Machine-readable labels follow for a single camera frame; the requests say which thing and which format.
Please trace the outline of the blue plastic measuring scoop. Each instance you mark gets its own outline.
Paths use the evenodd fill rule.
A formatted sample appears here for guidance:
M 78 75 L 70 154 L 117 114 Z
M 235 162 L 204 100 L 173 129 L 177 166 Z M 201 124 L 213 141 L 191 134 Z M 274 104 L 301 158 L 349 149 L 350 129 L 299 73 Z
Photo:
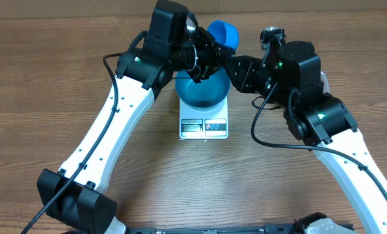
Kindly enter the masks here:
M 215 20 L 208 26 L 207 31 L 215 37 L 215 40 L 218 43 L 234 50 L 238 48 L 239 33 L 232 24 L 221 20 Z

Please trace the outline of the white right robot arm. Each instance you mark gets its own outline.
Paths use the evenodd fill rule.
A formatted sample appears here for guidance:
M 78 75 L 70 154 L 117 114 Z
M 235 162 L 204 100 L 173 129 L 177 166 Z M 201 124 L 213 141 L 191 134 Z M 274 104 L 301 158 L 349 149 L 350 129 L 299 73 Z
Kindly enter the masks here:
M 312 43 L 269 42 L 263 58 L 230 57 L 224 69 L 241 93 L 257 93 L 284 110 L 291 134 L 301 145 L 271 148 L 308 150 L 333 175 L 367 233 L 387 233 L 387 180 L 343 101 L 324 91 L 321 60 Z

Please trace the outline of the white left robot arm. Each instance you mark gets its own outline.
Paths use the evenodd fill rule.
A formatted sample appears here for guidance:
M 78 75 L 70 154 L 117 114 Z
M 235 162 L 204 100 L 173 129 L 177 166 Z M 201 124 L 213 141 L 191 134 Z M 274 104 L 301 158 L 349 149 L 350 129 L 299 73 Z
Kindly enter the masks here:
M 175 72 L 184 72 L 185 81 L 205 81 L 238 43 L 233 25 L 214 21 L 203 28 L 186 6 L 158 1 L 149 29 L 116 54 L 109 97 L 80 145 L 56 172 L 40 174 L 42 214 L 80 233 L 125 233 L 117 204 L 105 191 L 131 132 Z

